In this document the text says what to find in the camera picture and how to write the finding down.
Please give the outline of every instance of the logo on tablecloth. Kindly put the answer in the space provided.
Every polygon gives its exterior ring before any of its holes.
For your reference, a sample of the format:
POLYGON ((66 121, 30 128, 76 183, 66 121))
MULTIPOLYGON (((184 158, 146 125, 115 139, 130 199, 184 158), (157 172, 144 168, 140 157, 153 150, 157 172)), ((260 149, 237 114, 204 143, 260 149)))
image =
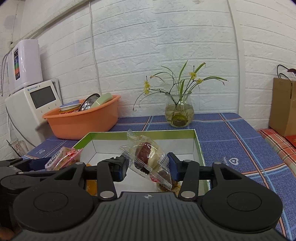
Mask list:
POLYGON ((230 162, 232 165, 238 165, 239 160, 235 157, 230 158, 228 161, 226 160, 226 157, 223 157, 223 163, 227 166, 229 166, 228 162, 230 162))

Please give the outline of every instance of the yellow flower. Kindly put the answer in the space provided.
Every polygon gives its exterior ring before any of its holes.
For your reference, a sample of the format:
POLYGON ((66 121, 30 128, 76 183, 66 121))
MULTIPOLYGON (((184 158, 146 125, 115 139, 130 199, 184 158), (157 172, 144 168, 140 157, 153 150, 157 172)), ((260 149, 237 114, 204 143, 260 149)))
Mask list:
POLYGON ((200 84, 201 82, 203 82, 203 80, 202 79, 198 79, 198 80, 196 80, 195 81, 197 84, 200 84))
POLYGON ((149 89, 150 89, 150 84, 147 80, 144 81, 144 93, 145 95, 148 95, 149 94, 149 89))
POLYGON ((196 78, 196 73, 190 72, 189 74, 191 75, 190 79, 194 80, 196 78))

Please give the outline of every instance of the checkered tablecloth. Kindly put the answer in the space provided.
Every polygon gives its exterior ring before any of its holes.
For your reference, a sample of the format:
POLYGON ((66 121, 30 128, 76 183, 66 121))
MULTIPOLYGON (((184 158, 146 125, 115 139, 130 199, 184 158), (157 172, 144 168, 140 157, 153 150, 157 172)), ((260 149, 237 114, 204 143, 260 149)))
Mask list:
MULTIPOLYGON (((173 130, 164 116, 121 118, 110 131, 173 130)), ((284 210, 276 229, 296 238, 296 179, 288 166, 264 139, 235 113, 196 114, 185 129, 195 129, 207 166, 220 161, 276 192, 284 210)), ((61 146, 77 141, 46 140, 28 153, 28 157, 51 156, 61 146)))

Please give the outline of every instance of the silver screw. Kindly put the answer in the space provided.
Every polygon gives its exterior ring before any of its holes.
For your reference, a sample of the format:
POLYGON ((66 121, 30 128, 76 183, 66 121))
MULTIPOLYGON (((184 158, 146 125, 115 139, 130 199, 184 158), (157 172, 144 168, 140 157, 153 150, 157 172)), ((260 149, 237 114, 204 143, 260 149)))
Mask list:
POLYGON ((111 198, 114 196, 114 192, 111 192, 111 191, 103 191, 100 193, 100 196, 102 198, 111 198))
POLYGON ((184 191, 181 193, 181 196, 183 198, 192 198, 195 196, 195 193, 193 191, 184 191))

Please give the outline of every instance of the plastic wrapper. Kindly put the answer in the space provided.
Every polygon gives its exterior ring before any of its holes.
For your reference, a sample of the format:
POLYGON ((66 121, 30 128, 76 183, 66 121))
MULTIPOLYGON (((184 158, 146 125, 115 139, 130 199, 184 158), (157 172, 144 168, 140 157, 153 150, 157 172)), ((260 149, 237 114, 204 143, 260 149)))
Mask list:
POLYGON ((136 136, 131 130, 127 132, 127 138, 129 145, 120 149, 130 161, 129 168, 171 190, 169 159, 164 151, 151 138, 136 136))
POLYGON ((62 147, 54 156, 45 164, 47 171, 57 171, 62 167, 67 167, 75 162, 80 161, 82 149, 62 147))
POLYGON ((166 189, 164 186, 162 186, 159 183, 157 183, 157 189, 161 192, 174 192, 176 194, 176 196, 178 196, 180 189, 181 189, 181 185, 180 185, 180 183, 172 180, 172 189, 171 190, 166 189))

